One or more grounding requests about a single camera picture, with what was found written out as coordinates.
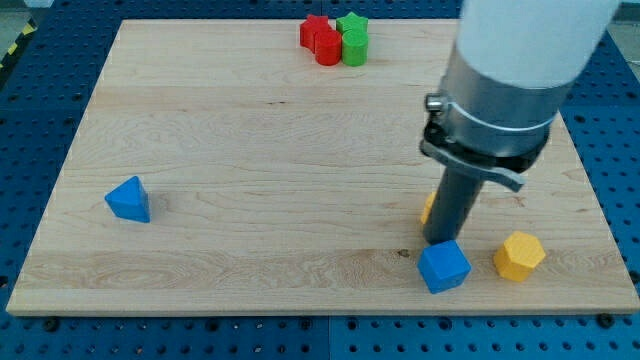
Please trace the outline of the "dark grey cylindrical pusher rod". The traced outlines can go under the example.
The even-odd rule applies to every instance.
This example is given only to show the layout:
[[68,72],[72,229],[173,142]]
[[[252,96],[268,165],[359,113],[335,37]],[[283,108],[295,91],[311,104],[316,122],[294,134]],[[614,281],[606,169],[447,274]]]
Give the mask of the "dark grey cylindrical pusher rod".
[[429,244],[457,238],[482,185],[481,180],[445,169],[423,226],[423,236]]

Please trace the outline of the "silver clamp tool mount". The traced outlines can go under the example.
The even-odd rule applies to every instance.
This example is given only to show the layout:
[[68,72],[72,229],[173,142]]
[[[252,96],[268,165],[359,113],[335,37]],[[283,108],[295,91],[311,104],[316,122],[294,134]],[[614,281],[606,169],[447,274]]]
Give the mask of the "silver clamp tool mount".
[[429,114],[421,152],[474,180],[514,192],[546,145],[571,84],[512,85],[481,73],[454,46]]

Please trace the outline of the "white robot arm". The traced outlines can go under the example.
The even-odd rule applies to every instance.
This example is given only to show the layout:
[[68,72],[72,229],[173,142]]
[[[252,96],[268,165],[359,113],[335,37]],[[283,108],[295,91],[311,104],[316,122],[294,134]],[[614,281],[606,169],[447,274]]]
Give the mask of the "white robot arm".
[[444,165],[423,235],[453,240],[485,182],[513,192],[620,0],[467,0],[421,152]]

